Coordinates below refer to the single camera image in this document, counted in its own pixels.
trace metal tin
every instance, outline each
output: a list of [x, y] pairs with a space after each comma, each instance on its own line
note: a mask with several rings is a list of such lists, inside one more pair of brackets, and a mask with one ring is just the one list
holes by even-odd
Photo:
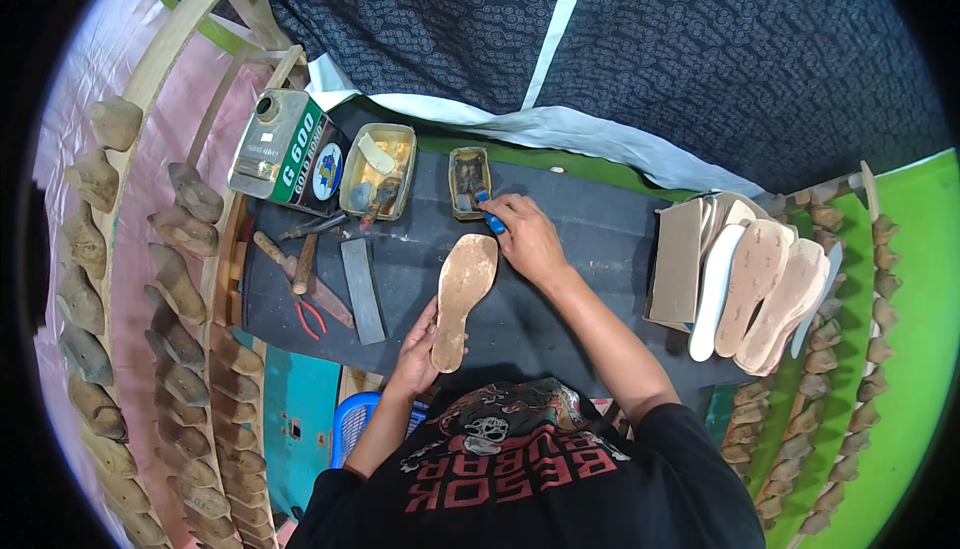
[[447, 179], [450, 183], [450, 208], [453, 210], [453, 217], [461, 222], [471, 220], [483, 220], [484, 212], [479, 209], [470, 209], [468, 211], [457, 209], [457, 169], [456, 164], [459, 160], [480, 159], [481, 176], [486, 192], [493, 196], [494, 188], [490, 180], [490, 164], [487, 161], [487, 150], [484, 147], [456, 147], [450, 151], [450, 160], [447, 167]]
[[[399, 191], [396, 193], [396, 200], [385, 213], [377, 215], [376, 219], [392, 221], [403, 215], [403, 208], [407, 205], [407, 197], [410, 195], [410, 187], [414, 183], [414, 164], [417, 161], [417, 134], [414, 129], [401, 123], [365, 123], [357, 130], [353, 139], [353, 144], [357, 145], [363, 135], [369, 134], [374, 142], [387, 141], [391, 143], [410, 143], [410, 155], [407, 157], [406, 164], [403, 165], [402, 182]], [[350, 157], [343, 161], [343, 182], [340, 190], [340, 208], [351, 216], [363, 216], [367, 211], [366, 205], [353, 205], [351, 201], [351, 191], [357, 184], [360, 184], [365, 176], [364, 171], [373, 178], [372, 193], [377, 193], [377, 185], [383, 181], [385, 176], [373, 169], [373, 166], [367, 165], [367, 159], [364, 157], [360, 147], [352, 150]]]
[[338, 206], [351, 142], [305, 91], [270, 88], [257, 99], [226, 184], [318, 216]]

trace white stripe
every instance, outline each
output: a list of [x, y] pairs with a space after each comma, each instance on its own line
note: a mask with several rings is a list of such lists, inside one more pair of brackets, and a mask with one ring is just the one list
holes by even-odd
[[939, 153], [933, 153], [932, 155], [930, 155], [930, 157], [924, 157], [923, 159], [918, 159], [917, 161], [915, 161], [915, 162], [913, 162], [913, 163], [911, 163], [911, 164], [907, 164], [907, 165], [905, 165], [905, 166], [900, 166], [899, 168], [896, 168], [896, 169], [891, 170], [891, 171], [884, 171], [883, 173], [879, 173], [879, 174], [875, 175], [874, 178], [875, 178], [875, 179], [879, 179], [880, 177], [887, 177], [887, 176], [890, 176], [891, 174], [896, 174], [897, 172], [903, 172], [903, 171], [905, 171], [905, 170], [909, 170], [910, 168], [913, 168], [914, 166], [919, 166], [920, 164], [926, 164], [926, 163], [929, 162], [931, 159], [940, 158], [943, 154], [948, 154], [948, 153], [950, 153], [950, 152], [955, 152], [956, 150], [957, 150], [956, 147], [945, 148], [944, 150], [940, 151]]
[[557, 6], [553, 8], [550, 26], [546, 28], [546, 37], [543, 39], [540, 55], [536, 59], [534, 75], [530, 78], [530, 86], [527, 87], [527, 96], [523, 99], [521, 110], [533, 108], [537, 98], [540, 97], [540, 89], [544, 86], [547, 70], [550, 69], [553, 55], [557, 52], [560, 39], [564, 37], [564, 31], [567, 30], [570, 15], [573, 14], [573, 8], [576, 5], [577, 0], [557, 0]]

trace cardboard box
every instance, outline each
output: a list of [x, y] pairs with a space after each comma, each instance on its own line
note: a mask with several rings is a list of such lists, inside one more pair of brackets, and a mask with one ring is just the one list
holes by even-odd
[[[702, 258], [716, 233], [726, 226], [735, 202], [748, 207], [757, 219], [770, 219], [762, 207], [746, 196], [727, 191], [703, 193], [657, 211], [654, 277], [647, 293], [644, 320], [690, 332], [700, 301]], [[724, 221], [714, 221], [711, 209], [717, 206], [722, 207]]]

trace skull graphic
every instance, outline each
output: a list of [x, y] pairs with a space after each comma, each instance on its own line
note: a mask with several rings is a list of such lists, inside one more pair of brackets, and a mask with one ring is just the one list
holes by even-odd
[[463, 426], [469, 435], [463, 447], [476, 455], [496, 455], [500, 444], [507, 438], [510, 424], [499, 417], [481, 417]]

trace blue plastic chair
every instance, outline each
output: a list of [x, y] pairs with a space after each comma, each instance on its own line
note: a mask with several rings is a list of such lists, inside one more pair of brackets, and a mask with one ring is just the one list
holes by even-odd
[[[343, 399], [333, 412], [333, 439], [330, 448], [330, 468], [342, 468], [347, 456], [354, 450], [360, 433], [367, 427], [374, 409], [380, 402], [380, 393], [375, 391], [358, 392]], [[410, 412], [410, 425], [407, 426], [407, 437], [414, 428], [426, 420], [426, 405], [420, 401], [414, 402], [414, 410]]]

